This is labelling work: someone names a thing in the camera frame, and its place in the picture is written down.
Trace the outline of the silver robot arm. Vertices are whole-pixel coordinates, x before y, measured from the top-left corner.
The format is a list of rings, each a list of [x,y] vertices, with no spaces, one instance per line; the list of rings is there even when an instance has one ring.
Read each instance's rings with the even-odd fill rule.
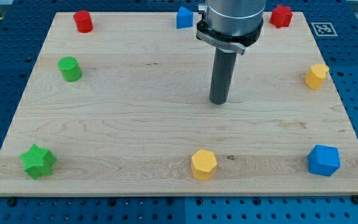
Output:
[[[198,5],[196,38],[225,53],[243,55],[259,38],[265,6],[266,0],[205,0]]]

